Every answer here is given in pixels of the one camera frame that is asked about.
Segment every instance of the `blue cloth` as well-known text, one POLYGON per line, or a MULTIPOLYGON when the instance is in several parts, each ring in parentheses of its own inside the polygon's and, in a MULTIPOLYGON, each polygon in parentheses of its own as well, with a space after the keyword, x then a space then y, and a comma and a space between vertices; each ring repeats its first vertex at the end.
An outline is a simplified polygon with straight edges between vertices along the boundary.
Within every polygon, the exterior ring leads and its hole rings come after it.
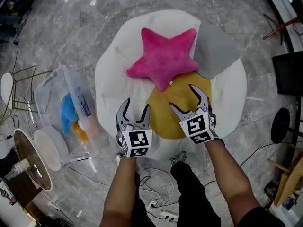
POLYGON ((60 117, 63 134, 67 135, 70 132, 72 125, 78 119, 78 114, 70 94, 66 95, 61 101, 60 117))

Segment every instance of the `pink star pillow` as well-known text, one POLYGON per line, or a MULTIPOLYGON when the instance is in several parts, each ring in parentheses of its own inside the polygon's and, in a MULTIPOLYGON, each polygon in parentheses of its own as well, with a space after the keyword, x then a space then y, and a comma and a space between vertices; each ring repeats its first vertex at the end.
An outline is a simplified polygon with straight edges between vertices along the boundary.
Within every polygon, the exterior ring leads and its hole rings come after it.
POLYGON ((126 74, 129 77, 150 78, 163 92, 176 75, 199 69, 198 63, 189 56, 196 35, 196 30, 192 28, 168 39, 143 28, 143 56, 127 69, 126 74))

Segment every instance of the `power plug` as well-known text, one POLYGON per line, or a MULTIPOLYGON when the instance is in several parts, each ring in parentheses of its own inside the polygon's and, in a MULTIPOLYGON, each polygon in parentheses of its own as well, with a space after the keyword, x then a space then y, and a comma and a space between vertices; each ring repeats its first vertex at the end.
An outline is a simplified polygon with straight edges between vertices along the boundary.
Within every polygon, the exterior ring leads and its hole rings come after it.
POLYGON ((146 211, 150 212, 155 210, 152 206, 156 206, 159 203, 158 199, 152 199, 146 207, 146 211))
POLYGON ((169 211, 160 211, 160 215, 169 220, 177 219, 179 216, 175 213, 169 211))

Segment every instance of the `yellow pillow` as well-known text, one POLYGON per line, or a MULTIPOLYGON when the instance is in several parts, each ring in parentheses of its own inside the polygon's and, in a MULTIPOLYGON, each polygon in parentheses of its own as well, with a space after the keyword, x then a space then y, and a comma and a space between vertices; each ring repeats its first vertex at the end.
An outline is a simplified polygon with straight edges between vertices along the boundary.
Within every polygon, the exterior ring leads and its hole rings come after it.
POLYGON ((150 126, 162 138, 182 139, 184 132, 179 124, 179 118, 171 110, 169 103, 174 103, 184 112, 195 111, 198 99, 190 90, 189 84, 200 88, 212 101, 212 88, 210 80, 201 77, 195 72, 178 75, 173 79, 164 92, 156 87, 152 91, 146 104, 151 106, 150 126))

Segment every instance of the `gray pillow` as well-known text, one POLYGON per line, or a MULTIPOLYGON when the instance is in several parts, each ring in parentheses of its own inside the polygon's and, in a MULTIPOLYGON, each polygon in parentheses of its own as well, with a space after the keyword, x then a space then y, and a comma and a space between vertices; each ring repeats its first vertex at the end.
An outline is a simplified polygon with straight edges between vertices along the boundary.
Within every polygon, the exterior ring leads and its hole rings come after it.
POLYGON ((194 60, 202 77, 212 79, 239 59, 236 42, 215 25, 201 21, 197 36, 194 60))

